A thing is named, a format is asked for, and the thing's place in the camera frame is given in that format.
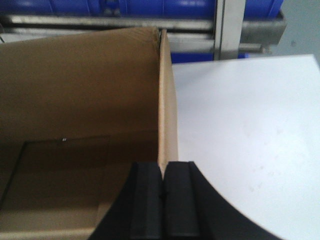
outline metal frame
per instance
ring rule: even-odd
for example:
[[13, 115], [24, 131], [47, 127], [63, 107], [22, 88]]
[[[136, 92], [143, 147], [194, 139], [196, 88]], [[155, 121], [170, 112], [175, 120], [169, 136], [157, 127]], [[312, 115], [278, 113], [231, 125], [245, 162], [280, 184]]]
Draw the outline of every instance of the metal frame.
[[214, 59], [236, 59], [246, 0], [216, 0]]
[[[239, 21], [236, 33], [233, 29], [235, 20], [229, 19], [229, 5], [226, 5], [226, 2], [235, 4], [232, 0], [218, 0], [218, 3], [223, 3], [224, 8], [219, 8], [221, 5], [217, 7], [219, 11], [216, 16], [219, 18], [215, 22], [199, 19], [0, 15], [0, 25], [3, 26], [1, 36], [4, 40], [9, 35], [23, 36], [23, 39], [44, 38], [97, 30], [153, 26], [168, 30], [173, 52], [215, 53], [215, 59], [220, 59], [221, 51], [223, 55], [230, 43], [234, 49], [232, 58], [237, 57], [235, 53], [237, 50], [240, 53], [263, 53], [268, 51], [268, 45], [278, 44], [287, 25], [282, 14], [273, 20], [244, 20], [243, 22], [243, 16], [240, 17], [240, 14], [237, 14]], [[237, 46], [235, 42], [239, 43], [239, 26], [241, 26], [241, 38]], [[236, 41], [230, 38], [229, 34], [234, 35]]]

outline brown cardboard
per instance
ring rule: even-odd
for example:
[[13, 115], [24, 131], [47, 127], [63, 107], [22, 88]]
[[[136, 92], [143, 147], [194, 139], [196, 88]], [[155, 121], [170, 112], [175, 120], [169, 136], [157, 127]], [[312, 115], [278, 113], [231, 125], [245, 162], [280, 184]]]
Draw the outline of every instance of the brown cardboard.
[[130, 28], [0, 46], [0, 239], [86, 239], [132, 162], [176, 160], [165, 31], [159, 43]]

